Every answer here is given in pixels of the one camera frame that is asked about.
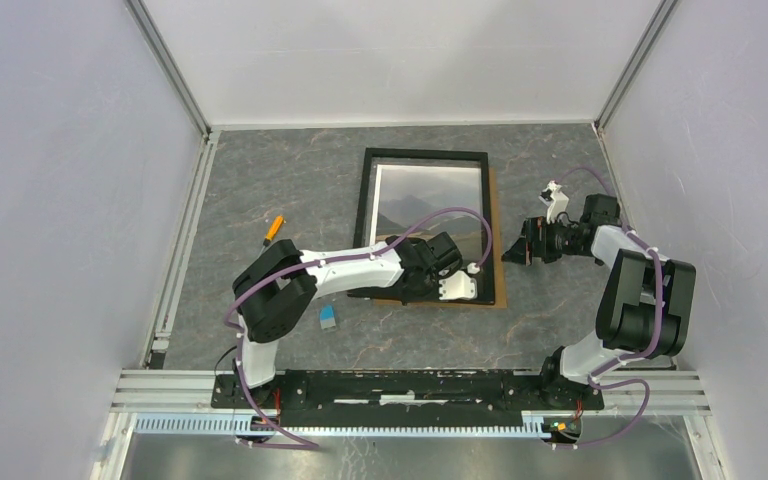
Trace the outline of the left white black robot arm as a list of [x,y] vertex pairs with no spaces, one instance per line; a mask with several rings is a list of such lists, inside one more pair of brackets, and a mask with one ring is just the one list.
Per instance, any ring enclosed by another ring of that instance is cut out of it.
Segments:
[[447,233],[429,240],[390,237],[372,246],[317,252],[290,240],[266,249],[232,284],[235,301],[226,318],[242,340],[235,392],[250,407],[274,394],[278,342],[297,325],[310,303],[359,291],[402,304],[471,300],[478,267],[464,262]]

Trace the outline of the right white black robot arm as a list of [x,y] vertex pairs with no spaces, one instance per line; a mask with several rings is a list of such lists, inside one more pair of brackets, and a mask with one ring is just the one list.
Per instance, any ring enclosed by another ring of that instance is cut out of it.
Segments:
[[545,264],[564,256],[588,257],[610,270],[591,333],[557,349],[541,368],[540,400],[562,408],[603,374],[631,362],[673,357],[688,333],[696,269],[661,256],[621,225],[616,197],[591,194],[577,220],[553,209],[523,222],[508,263]]

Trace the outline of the mountain landscape photo print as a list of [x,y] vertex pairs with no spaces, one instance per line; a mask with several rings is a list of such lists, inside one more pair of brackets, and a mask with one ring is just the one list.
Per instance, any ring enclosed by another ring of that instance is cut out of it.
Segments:
[[468,260],[478,259],[484,249],[481,222],[461,210],[483,211],[483,176],[475,162],[383,159],[374,163],[365,218],[364,242],[372,245],[398,236],[419,220],[438,210],[441,214],[418,230],[414,237],[430,239],[445,232]]

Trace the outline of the orange handled screwdriver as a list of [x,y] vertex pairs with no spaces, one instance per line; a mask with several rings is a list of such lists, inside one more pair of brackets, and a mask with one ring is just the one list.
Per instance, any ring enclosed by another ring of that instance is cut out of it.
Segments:
[[274,218],[266,235],[264,236],[264,239],[262,242],[263,248],[267,248],[273,243],[274,239],[276,238],[277,234],[281,230],[284,223],[285,223],[285,219],[283,215],[278,215]]

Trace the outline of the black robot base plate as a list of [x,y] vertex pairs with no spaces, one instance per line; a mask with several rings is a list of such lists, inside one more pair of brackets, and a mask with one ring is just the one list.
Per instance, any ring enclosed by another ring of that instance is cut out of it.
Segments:
[[604,408],[602,394],[521,370],[286,370],[249,392],[292,427],[513,427],[525,412]]

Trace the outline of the black picture frame with photo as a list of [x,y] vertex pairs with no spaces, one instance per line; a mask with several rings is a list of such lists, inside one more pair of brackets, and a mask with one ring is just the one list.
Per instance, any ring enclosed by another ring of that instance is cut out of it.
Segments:
[[364,153],[353,247],[408,233],[430,243],[444,233],[462,259],[412,286],[361,288],[352,297],[420,304],[502,307],[503,292],[485,152],[368,148]]

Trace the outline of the brown fibreboard backing board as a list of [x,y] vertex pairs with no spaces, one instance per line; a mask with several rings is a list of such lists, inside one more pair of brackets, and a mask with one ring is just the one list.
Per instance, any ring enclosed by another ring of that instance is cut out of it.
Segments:
[[[496,226],[494,226],[494,224],[496,223],[496,220],[494,217],[494,207],[492,205],[493,195],[490,193],[489,173],[486,169],[482,168],[480,164],[478,165],[482,170],[482,176],[483,176],[483,211],[480,214],[482,214],[484,218],[487,219],[487,221],[490,224],[492,224],[491,226],[491,232],[493,234],[492,253],[488,257],[486,262],[480,267],[480,271],[474,276],[477,282],[477,287],[478,287],[477,298],[471,301],[461,300],[459,303],[461,305],[472,304],[476,306],[478,305],[486,306],[489,308],[504,308],[507,306],[507,296],[506,296],[506,293],[504,292],[505,280],[503,275],[503,266],[501,262],[501,252],[500,252],[502,242],[500,238],[500,231]],[[368,212],[369,190],[370,190],[370,184],[371,184],[371,176],[373,173],[373,166],[372,166],[371,173],[369,175],[368,189],[366,190],[365,213],[362,215],[359,221],[359,228],[360,228],[361,234],[359,239],[356,241],[356,244],[358,246],[369,245],[364,242],[364,232],[365,232],[365,218]],[[481,225],[482,225],[482,232],[484,235],[484,249],[483,249],[482,255],[476,260],[468,260],[461,253],[461,255],[463,256],[464,266],[468,266],[472,263],[478,262],[483,256],[483,253],[487,245],[487,235],[483,229],[482,223]]]

